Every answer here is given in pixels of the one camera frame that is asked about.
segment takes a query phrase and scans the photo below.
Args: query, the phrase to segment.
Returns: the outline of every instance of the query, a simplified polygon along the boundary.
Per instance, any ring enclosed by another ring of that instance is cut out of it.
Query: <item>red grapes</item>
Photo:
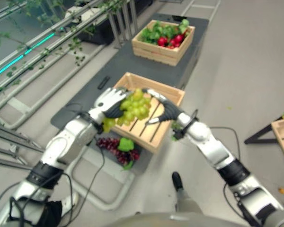
[[[107,149],[110,153],[116,156],[117,160],[126,166],[130,161],[138,160],[140,155],[136,149],[130,150],[129,152],[122,152],[118,150],[120,139],[113,138],[100,138],[97,140],[96,145],[100,148]]]

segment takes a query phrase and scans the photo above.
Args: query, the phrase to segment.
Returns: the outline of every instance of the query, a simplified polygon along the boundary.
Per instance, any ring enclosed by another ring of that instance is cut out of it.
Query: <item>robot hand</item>
[[[158,99],[158,101],[161,102],[164,106],[164,113],[159,117],[148,120],[146,124],[155,124],[158,122],[163,122],[168,120],[177,120],[179,115],[184,112],[179,107],[177,107],[173,102],[168,100],[165,96],[161,95],[160,93],[149,88],[143,88],[142,91]]]
[[[89,116],[99,125],[104,117],[118,118],[123,115],[120,105],[132,92],[126,88],[111,88],[104,91],[95,101],[94,108],[89,111]]]
[[[107,118],[118,118],[123,115],[120,110],[122,101],[132,92],[126,88],[108,88],[95,101],[94,106],[99,108]]]

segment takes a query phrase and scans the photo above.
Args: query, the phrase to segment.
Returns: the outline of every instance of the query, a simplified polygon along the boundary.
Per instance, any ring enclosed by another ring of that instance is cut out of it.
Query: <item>person's leg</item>
[[[78,203],[77,192],[72,194],[72,204],[75,207]],[[71,196],[67,196],[61,201],[47,202],[42,216],[36,225],[37,227],[57,227],[62,217],[71,210]]]
[[[177,191],[176,211],[202,213],[199,205],[184,190],[179,173],[173,172],[172,181]]]

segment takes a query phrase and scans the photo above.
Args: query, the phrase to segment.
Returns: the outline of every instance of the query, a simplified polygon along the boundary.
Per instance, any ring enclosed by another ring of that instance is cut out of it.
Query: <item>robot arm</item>
[[[81,149],[91,142],[97,133],[102,132],[104,117],[117,118],[123,115],[119,107],[129,93],[124,89],[108,88],[95,101],[94,108],[80,113],[68,122],[48,143],[40,161],[12,195],[22,208],[26,222],[32,225],[38,223],[44,210],[44,202],[52,195],[63,171]],[[0,212],[0,227],[11,225],[13,220],[19,222],[19,218],[19,208],[6,204]]]
[[[147,124],[175,120],[183,128],[177,139],[186,135],[195,144],[210,165],[218,171],[238,201],[238,207],[251,226],[284,225],[284,207],[273,195],[218,141],[210,128],[175,106],[164,96],[151,89],[144,89],[165,107],[163,115],[150,119]]]

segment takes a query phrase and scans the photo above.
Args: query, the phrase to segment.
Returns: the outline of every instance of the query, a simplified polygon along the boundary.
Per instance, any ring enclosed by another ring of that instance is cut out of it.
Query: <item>red radish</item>
[[[169,44],[172,45],[172,46],[175,46],[176,41],[175,41],[174,39],[171,39],[170,42],[169,42]]]
[[[159,46],[164,46],[165,43],[166,43],[166,40],[165,40],[164,37],[160,37],[160,38],[158,39],[158,45],[159,45]]]
[[[162,38],[164,38],[165,43],[167,43],[167,37],[163,36]]]
[[[183,35],[176,35],[176,37],[174,38],[175,42],[177,44],[181,43],[183,40]]]

